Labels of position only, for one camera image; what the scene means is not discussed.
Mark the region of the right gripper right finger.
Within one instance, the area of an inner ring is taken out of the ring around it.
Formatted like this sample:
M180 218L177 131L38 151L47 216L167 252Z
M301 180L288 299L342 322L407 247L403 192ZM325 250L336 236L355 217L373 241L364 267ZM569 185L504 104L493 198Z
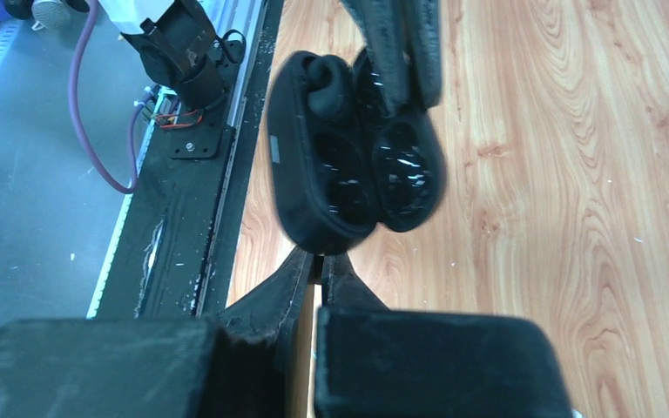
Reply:
M346 254L316 263L317 416L573 416L555 351L536 323L391 309Z

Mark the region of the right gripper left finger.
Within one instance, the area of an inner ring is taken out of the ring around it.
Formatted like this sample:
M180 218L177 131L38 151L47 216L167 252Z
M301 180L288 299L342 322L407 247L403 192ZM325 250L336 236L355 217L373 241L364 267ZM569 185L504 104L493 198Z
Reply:
M0 417L290 417L314 256L217 314L0 327Z

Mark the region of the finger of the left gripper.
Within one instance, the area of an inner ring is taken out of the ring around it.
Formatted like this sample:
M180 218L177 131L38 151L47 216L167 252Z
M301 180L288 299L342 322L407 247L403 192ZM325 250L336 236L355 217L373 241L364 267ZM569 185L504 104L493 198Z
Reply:
M409 58L425 108L440 103L443 90L441 13L437 0L412 0L403 5Z
M392 0L344 0L343 6L360 29L389 116L409 101L409 69L404 58L402 8Z

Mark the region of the black oval case cover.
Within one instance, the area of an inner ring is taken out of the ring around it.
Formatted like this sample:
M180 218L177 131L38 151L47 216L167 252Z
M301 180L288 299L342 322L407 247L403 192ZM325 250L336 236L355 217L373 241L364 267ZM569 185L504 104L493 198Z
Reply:
M280 224L313 254L345 253L378 225L404 233L428 220L446 188L442 148L429 114L412 102L389 116L365 53L350 68L354 117L340 126L307 107L306 66L296 51L268 98L267 139Z

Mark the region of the black ear hook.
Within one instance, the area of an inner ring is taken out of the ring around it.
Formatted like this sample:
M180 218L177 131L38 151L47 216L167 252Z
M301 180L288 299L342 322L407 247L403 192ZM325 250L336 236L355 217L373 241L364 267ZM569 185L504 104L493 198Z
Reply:
M334 125L350 125L354 117L350 68L335 55L314 57L306 66L307 107Z

